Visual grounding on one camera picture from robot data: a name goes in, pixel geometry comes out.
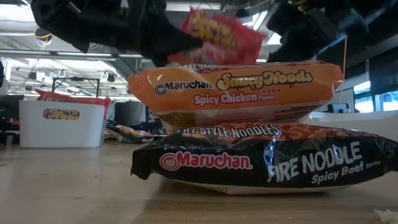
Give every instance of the white basket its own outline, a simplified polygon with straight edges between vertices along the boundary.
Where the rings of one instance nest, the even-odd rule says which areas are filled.
[[[312,112],[302,118],[301,123],[346,128],[373,133],[398,141],[398,111],[377,111],[370,113],[322,113]]]
[[[57,114],[65,112],[63,110],[78,111],[75,116],[78,119],[71,116],[65,119],[65,115],[45,118],[44,114],[51,109],[58,110]],[[101,105],[22,100],[19,102],[21,147],[98,147],[104,110]]]

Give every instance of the desk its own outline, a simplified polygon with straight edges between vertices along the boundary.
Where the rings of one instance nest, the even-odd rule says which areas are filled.
[[[234,196],[130,177],[137,145],[0,149],[0,223],[378,223],[398,210],[398,173],[324,194]]]

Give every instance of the maruchan spicy beef fire noodle package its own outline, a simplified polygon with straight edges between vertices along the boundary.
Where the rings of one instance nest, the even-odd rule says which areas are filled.
[[[234,16],[191,10],[182,30],[204,40],[202,48],[170,55],[169,62],[207,65],[254,65],[267,36],[242,25]]]
[[[343,79],[324,62],[167,67],[129,77],[129,90],[172,128],[290,122],[333,98]]]
[[[133,152],[151,173],[227,194],[318,192],[375,179],[398,165],[398,144],[375,134],[298,123],[181,129]]]
[[[107,119],[107,111],[108,107],[111,104],[112,100],[109,98],[101,99],[101,98],[75,98],[67,95],[62,95],[58,93],[53,93],[50,91],[42,91],[36,90],[40,96],[37,100],[41,101],[56,101],[56,102],[65,102],[65,103],[84,103],[84,104],[92,104],[92,105],[103,105],[105,107],[105,115],[104,119]]]

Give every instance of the window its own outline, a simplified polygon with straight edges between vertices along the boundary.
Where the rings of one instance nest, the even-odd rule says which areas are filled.
[[[398,91],[391,91],[381,95],[383,111],[398,110]]]
[[[370,95],[371,82],[366,81],[354,86],[355,109],[360,113],[373,112],[373,100]]]
[[[359,110],[360,113],[373,112],[372,96],[355,99],[355,109]]]

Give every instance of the red packet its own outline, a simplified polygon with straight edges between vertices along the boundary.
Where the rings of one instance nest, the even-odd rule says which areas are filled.
[[[203,39],[203,47],[184,50],[168,57],[169,62],[182,65],[253,65],[262,40],[267,36],[252,30],[234,16],[207,10],[191,10],[182,30]]]
[[[105,107],[104,119],[106,119],[106,112],[108,111],[108,107],[111,104],[111,99],[105,98],[75,98],[72,96],[62,95],[58,93],[53,93],[51,91],[42,91],[36,90],[40,96],[37,100],[40,101],[56,101],[56,102],[65,102],[65,103],[84,103],[84,104],[92,104],[92,105],[103,105]]]

